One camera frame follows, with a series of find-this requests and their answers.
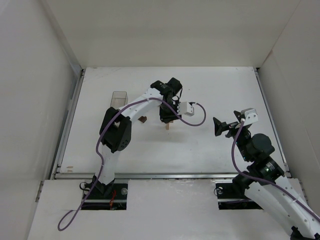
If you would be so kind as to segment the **tall light wood block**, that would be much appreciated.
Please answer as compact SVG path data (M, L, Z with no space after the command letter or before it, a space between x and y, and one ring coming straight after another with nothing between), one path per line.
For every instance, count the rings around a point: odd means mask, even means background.
M170 124L172 123L172 121L168 122L166 125L165 125L165 129L166 130L169 130L170 129Z

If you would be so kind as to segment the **dark brown notched block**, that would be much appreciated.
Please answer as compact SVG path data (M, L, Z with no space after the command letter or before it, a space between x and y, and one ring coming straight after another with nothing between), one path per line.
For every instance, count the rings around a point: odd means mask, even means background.
M138 118L138 120L141 122L141 123L145 123L147 121L147 117L146 116L141 116Z

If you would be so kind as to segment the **clear plastic box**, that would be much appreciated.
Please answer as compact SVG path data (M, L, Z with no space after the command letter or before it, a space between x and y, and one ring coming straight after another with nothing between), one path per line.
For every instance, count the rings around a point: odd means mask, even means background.
M114 91L112 93L110 107L116 110L122 109L128 104L128 93L126 91Z

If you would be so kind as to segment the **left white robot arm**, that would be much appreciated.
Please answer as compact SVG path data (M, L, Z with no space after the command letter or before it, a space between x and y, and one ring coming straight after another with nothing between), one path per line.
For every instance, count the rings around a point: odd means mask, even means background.
M102 147L99 155L103 157L103 168L92 177L92 183L95 184L93 193L105 198L112 192L119 153L131 141L134 122L157 107L161 122L168 124L178 119L175 113L179 100L173 98L182 88L181 82L174 77L167 83L157 80L133 102L107 109L99 131L99 143Z

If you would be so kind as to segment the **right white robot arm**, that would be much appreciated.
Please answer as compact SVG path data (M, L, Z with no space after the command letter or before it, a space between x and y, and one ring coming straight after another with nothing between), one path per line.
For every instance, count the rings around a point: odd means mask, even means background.
M240 195L259 205L291 240L318 240L320 217L292 187L280 165L272 159L270 138L252 135L244 119L221 122L213 118L214 134L232 138L231 160L238 175L232 186Z

